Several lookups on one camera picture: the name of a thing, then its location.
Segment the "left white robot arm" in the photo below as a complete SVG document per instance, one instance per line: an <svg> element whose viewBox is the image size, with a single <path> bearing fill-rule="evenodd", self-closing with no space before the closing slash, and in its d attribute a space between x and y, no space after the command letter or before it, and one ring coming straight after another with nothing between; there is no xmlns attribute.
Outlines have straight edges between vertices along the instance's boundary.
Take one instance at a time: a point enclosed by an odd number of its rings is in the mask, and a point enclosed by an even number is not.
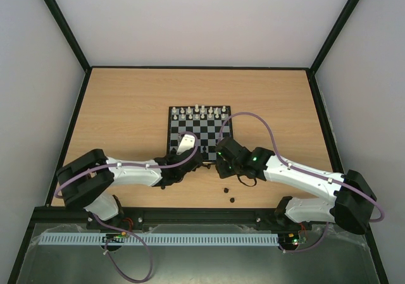
<svg viewBox="0 0 405 284"><path fill-rule="evenodd" d="M167 154L148 161L122 161L93 149L57 171L59 187L54 197L70 210L84 209L91 218L112 224L124 218L117 196L107 189L115 185L143 185L165 188L203 165L198 147L180 154Z"/></svg>

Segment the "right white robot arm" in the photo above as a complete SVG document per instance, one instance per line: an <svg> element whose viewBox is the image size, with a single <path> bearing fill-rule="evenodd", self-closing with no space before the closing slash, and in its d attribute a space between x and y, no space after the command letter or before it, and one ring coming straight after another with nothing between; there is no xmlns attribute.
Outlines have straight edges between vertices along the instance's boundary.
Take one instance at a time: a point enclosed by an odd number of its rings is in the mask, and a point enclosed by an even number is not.
<svg viewBox="0 0 405 284"><path fill-rule="evenodd" d="M231 137L222 139L215 151L220 178L245 176L254 181L278 182L313 195L311 199L283 197L273 215L281 227L329 222L353 234L366 233L377 198L357 171L342 174L317 170L286 161L262 147L250 151Z"/></svg>

